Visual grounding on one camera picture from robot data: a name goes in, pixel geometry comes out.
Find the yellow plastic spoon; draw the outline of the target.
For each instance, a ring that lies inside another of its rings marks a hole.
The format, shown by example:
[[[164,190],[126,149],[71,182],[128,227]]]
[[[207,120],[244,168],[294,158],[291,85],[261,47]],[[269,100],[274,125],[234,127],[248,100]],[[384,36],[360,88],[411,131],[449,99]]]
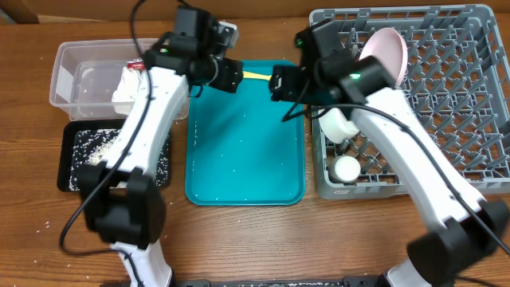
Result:
[[[252,79],[252,80],[261,80],[261,81],[269,81],[271,79],[270,75],[260,74],[260,73],[252,73],[249,71],[243,72],[244,79]]]

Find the cream green bowl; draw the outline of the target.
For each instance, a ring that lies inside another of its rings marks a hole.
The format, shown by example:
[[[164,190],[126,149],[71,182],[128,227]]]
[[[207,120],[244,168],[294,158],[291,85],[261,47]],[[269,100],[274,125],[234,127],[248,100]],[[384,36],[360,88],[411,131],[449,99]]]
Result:
[[[332,108],[319,118],[324,135],[334,144],[341,144],[359,133],[355,124],[338,109]]]

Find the red snack wrapper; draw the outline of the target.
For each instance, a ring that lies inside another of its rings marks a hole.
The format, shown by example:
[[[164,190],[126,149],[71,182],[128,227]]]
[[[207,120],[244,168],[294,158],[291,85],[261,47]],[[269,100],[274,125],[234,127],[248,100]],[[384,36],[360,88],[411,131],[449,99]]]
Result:
[[[127,63],[127,68],[130,70],[136,70],[136,71],[143,71],[145,70],[145,65],[142,59],[135,59],[132,61],[129,61]]]

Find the white napkin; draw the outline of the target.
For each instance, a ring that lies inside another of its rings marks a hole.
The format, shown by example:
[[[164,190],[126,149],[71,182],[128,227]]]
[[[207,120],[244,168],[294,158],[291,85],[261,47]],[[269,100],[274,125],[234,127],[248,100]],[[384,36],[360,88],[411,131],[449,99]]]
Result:
[[[124,67],[116,91],[112,94],[114,110],[127,116],[138,98],[143,74],[138,69]]]

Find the small white cup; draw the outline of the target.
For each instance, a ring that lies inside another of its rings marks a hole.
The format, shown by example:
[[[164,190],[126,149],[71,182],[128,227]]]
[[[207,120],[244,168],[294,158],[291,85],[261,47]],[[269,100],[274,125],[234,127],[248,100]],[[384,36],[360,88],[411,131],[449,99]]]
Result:
[[[330,162],[328,173],[334,182],[354,183],[361,173],[361,166],[356,158],[349,155],[340,155]]]

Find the large white plate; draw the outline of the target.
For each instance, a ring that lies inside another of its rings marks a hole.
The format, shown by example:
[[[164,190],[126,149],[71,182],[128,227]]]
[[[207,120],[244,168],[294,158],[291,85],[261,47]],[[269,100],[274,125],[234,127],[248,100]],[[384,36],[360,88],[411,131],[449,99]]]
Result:
[[[375,57],[395,79],[399,87],[406,74],[408,62],[407,46],[402,35],[393,28],[385,27],[375,32],[367,41],[359,60]]]

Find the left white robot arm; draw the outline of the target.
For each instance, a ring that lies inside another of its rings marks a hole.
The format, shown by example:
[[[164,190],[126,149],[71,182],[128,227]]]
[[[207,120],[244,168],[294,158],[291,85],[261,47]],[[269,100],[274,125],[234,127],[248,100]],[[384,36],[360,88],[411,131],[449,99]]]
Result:
[[[159,154],[190,87],[234,93],[242,63],[227,58],[238,33],[224,27],[209,36],[165,33],[142,52],[143,83],[116,141],[96,165],[84,165],[78,183],[87,227],[118,253],[133,286],[169,286],[172,270],[159,237],[166,207],[155,185]]]

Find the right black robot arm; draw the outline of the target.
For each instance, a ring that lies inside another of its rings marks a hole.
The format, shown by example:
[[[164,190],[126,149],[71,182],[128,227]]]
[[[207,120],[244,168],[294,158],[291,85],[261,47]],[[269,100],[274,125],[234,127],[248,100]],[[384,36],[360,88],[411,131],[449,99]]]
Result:
[[[298,66],[278,65],[269,81],[271,98],[304,104],[306,116],[329,120],[333,142],[341,125],[357,128],[396,172],[426,224],[426,235],[406,248],[406,260],[379,278],[381,286],[451,286],[462,272],[496,249],[509,223],[501,200],[488,201],[447,160],[411,110],[400,89],[406,73],[406,42],[382,28],[354,57],[342,47],[331,19],[296,34]]]

